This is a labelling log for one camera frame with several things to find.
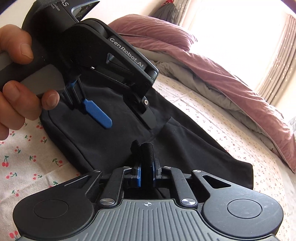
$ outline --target patterned curtain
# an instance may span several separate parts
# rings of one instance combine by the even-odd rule
[[[187,11],[189,9],[191,0],[175,0],[174,4],[177,8],[177,14],[175,16],[175,24],[182,26]]]
[[[257,92],[268,103],[275,105],[291,80],[296,66],[296,19],[288,15],[274,62]]]

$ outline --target blue gripper pad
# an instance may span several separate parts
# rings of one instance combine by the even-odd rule
[[[112,127],[112,120],[92,100],[83,101],[86,112],[105,129]]]

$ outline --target finger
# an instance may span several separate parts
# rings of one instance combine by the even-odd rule
[[[52,110],[59,103],[59,94],[55,90],[49,90],[43,94],[41,103],[43,109]]]
[[[36,120],[41,114],[41,102],[27,87],[17,81],[9,81],[3,87],[3,95],[23,117]]]
[[[4,141],[9,136],[9,129],[0,123],[0,140]]]
[[[32,62],[31,45],[30,34],[21,28],[11,24],[0,28],[0,51],[7,51],[12,61],[18,64]]]
[[[0,123],[12,130],[19,130],[25,123],[25,118],[16,112],[0,92]]]

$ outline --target mauve pillow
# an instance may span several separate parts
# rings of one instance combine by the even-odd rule
[[[194,35],[182,27],[158,18],[129,14],[108,24],[119,34],[150,37],[189,51],[197,42]]]

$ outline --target metal bolt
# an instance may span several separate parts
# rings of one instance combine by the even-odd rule
[[[181,203],[185,206],[192,206],[196,204],[196,201],[192,198],[184,198],[181,200]]]
[[[100,200],[100,204],[104,206],[110,206],[110,205],[113,205],[114,203],[115,201],[112,198],[103,198]]]

